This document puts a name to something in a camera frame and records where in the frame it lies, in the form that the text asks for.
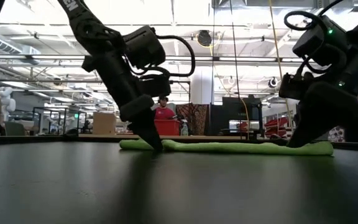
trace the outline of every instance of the black table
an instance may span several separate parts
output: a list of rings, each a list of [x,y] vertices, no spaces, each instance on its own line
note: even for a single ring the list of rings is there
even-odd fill
[[[358,223],[358,152],[334,157],[0,146],[0,223]]]

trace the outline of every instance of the red box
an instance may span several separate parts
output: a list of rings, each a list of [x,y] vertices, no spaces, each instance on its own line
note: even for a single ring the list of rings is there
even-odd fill
[[[155,127],[161,136],[179,136],[180,121],[174,119],[154,120]]]

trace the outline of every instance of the red shirt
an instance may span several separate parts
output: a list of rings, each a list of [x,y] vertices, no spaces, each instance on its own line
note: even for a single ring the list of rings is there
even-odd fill
[[[173,113],[173,111],[170,108],[158,107],[158,108],[155,109],[155,117],[154,117],[154,119],[170,119],[174,115],[175,114]]]

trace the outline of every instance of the industrial ceiling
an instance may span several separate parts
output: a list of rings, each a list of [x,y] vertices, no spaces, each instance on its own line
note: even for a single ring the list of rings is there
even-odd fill
[[[174,34],[186,39],[196,54],[196,73],[210,73],[214,77],[215,102],[219,103],[222,96],[237,91],[235,56],[242,95],[254,93],[267,97],[266,93],[278,91],[268,86],[272,77],[280,80],[269,1],[232,0],[232,14],[229,0],[85,2],[105,25],[122,34],[150,25],[159,35]],[[282,73],[294,72],[301,60],[291,48],[302,32],[285,26],[285,14],[294,10],[317,13],[331,1],[272,2]],[[345,30],[351,30],[358,24],[358,0],[345,0],[326,14]],[[303,26],[307,20],[294,16],[290,22]],[[197,41],[201,30],[207,30],[213,38],[212,47],[202,46]],[[163,41],[162,45],[167,53],[163,67],[171,72],[190,69],[189,53],[184,45],[177,41]],[[13,86],[16,91],[28,90],[52,103],[113,105],[98,74],[81,69],[86,54],[75,40],[67,16],[57,1],[5,1],[0,14],[0,80],[4,80],[0,81],[0,86]],[[172,79],[190,81],[189,78]],[[188,102],[189,86],[186,83],[174,83],[171,88],[171,101]]]

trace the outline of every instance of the green cloth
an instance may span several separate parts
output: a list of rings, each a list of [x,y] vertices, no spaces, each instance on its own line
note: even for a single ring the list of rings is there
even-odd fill
[[[165,151],[176,152],[220,152],[220,153],[254,153],[254,154],[280,154],[280,155],[315,155],[330,156],[334,148],[330,142],[317,142],[307,144],[299,148],[278,146],[273,143],[250,144],[250,143],[179,143],[172,140],[163,140]],[[121,149],[152,150],[143,140],[122,140]]]

